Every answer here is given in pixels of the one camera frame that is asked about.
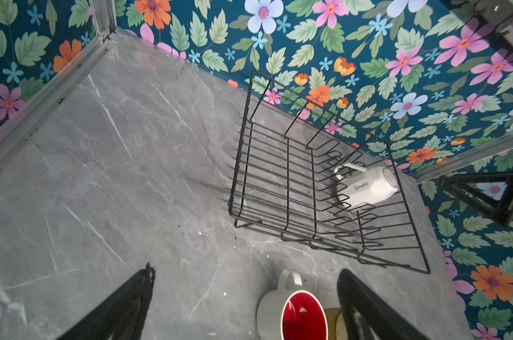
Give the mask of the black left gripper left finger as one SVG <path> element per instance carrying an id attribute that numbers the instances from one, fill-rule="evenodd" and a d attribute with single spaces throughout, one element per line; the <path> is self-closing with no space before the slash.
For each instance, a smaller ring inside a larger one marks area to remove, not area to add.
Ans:
<path id="1" fill-rule="evenodd" d="M 155 277 L 155 269 L 147 264 L 60 338 L 140 339 Z"/>

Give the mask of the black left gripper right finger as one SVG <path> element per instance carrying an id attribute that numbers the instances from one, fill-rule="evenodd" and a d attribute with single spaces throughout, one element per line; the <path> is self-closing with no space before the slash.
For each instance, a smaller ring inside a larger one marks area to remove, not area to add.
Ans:
<path id="1" fill-rule="evenodd" d="M 426 338 L 352 271 L 341 271 L 337 293 L 348 339 Z"/>

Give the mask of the red interior white mug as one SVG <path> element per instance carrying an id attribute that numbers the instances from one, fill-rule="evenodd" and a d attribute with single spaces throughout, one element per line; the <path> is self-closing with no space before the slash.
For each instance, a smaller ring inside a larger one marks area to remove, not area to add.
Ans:
<path id="1" fill-rule="evenodd" d="M 303 287 L 300 274 L 285 269 L 276 290 L 259 302 L 256 327 L 261 339 L 327 339 L 329 329 L 320 301 Z"/>

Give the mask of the white faceted mug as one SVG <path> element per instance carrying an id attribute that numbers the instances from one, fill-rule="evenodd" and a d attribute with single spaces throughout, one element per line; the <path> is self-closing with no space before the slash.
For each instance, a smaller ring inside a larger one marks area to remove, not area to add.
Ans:
<path id="1" fill-rule="evenodd" d="M 376 205 L 399 189 L 396 175 L 386 167 L 361 167 L 344 163 L 334 168 L 337 197 L 344 208 Z"/>

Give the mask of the black wire dish rack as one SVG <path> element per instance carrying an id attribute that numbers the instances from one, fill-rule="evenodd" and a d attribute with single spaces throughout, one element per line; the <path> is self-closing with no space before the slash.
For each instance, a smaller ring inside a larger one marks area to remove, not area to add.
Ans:
<path id="1" fill-rule="evenodd" d="M 318 108 L 317 123 L 309 122 L 307 103 L 300 89 L 252 71 L 228 200 L 235 226 L 362 264 L 430 273 L 407 177 L 390 146 L 329 109 Z M 347 162 L 388 168 L 398 191 L 344 208 L 334 168 Z"/>

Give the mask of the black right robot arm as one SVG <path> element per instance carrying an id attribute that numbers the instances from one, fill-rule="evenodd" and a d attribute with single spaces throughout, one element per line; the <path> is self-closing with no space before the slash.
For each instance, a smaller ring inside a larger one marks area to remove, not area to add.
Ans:
<path id="1" fill-rule="evenodd" d="M 481 215 L 508 227 L 513 223 L 513 171 L 481 174 L 455 174 L 440 185 Z"/>

